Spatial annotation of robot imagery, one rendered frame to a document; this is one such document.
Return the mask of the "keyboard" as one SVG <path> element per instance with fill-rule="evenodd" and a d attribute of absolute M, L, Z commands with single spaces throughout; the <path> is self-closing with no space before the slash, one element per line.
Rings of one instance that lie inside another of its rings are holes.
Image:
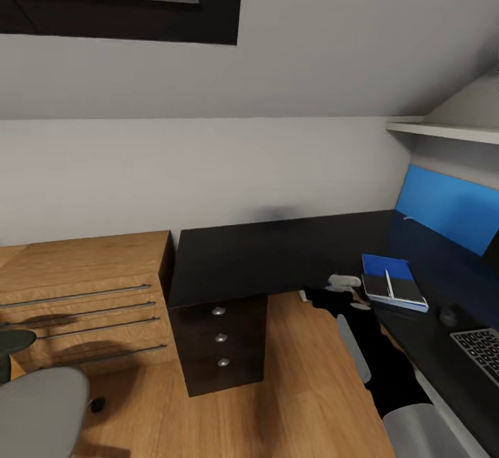
<path fill-rule="evenodd" d="M 486 328 L 451 333 L 450 337 L 499 388 L 499 332 Z"/>

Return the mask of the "swivel chair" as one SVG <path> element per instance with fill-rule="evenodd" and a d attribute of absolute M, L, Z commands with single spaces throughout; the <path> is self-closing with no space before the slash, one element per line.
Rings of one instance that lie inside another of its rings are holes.
<path fill-rule="evenodd" d="M 71 458 L 87 408 L 97 413 L 104 406 L 104 398 L 89 398 L 89 379 L 78 368 L 38 369 L 11 380 L 9 355 L 36 339 L 35 331 L 0 331 L 0 458 Z"/>

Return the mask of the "monitor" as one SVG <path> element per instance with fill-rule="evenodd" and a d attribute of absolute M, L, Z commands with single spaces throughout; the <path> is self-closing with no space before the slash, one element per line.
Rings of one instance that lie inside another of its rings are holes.
<path fill-rule="evenodd" d="M 499 274 L 499 230 L 483 253 L 480 263 Z"/>

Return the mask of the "folder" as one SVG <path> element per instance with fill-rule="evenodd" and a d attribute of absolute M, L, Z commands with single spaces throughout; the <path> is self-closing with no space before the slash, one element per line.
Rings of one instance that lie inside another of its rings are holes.
<path fill-rule="evenodd" d="M 401 260 L 399 258 L 391 258 L 385 256 L 373 256 L 371 254 L 363 254 L 363 274 L 374 274 L 375 276 L 386 276 L 385 270 L 388 271 L 388 276 L 393 279 L 403 279 L 408 281 L 414 281 L 422 294 L 422 297 L 426 301 L 423 292 L 420 289 L 419 284 L 413 274 L 412 268 L 410 268 L 408 260 Z M 393 306 L 400 306 L 402 308 L 410 308 L 410 310 L 417 310 L 421 312 L 428 312 L 428 304 L 422 305 L 420 303 L 405 303 L 403 301 L 387 300 L 386 298 L 378 298 L 368 296 L 370 300 L 379 301 L 381 303 L 391 304 Z"/>

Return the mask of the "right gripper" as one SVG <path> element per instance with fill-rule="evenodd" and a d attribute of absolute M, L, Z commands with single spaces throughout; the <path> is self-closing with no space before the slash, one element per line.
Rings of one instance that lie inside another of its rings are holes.
<path fill-rule="evenodd" d="M 310 288 L 305 287 L 306 299 L 307 301 L 312 301 L 314 308 L 324 308 L 327 309 L 330 314 L 332 314 L 331 306 L 332 303 L 339 298 L 353 299 L 352 292 L 343 290 L 343 292 L 333 292 L 326 288 Z"/>

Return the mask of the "mouse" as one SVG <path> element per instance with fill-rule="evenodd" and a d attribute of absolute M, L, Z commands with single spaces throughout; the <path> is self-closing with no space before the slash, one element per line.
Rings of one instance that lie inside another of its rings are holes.
<path fill-rule="evenodd" d="M 438 321 L 447 327 L 454 327 L 458 323 L 458 320 L 456 319 L 456 314 L 452 310 L 449 310 L 443 306 L 439 307 L 439 310 L 436 315 Z"/>

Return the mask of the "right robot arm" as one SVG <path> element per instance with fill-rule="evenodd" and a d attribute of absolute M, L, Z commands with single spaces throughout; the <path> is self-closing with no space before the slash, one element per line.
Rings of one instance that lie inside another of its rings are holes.
<path fill-rule="evenodd" d="M 342 340 L 390 439 L 396 458 L 471 458 L 425 390 L 415 378 L 414 365 L 395 348 L 368 305 L 353 301 L 342 286 L 359 287 L 356 276 L 331 275 L 331 287 L 305 287 L 314 308 L 336 318 Z"/>

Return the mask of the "notebook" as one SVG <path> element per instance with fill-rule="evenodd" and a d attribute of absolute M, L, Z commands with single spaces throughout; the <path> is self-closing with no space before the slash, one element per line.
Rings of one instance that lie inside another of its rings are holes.
<path fill-rule="evenodd" d="M 387 278 L 375 276 L 374 274 L 361 274 L 363 285 L 367 296 L 391 299 L 388 290 Z M 403 279 L 389 278 L 395 300 L 403 300 L 409 303 L 420 303 L 426 305 L 416 283 Z"/>

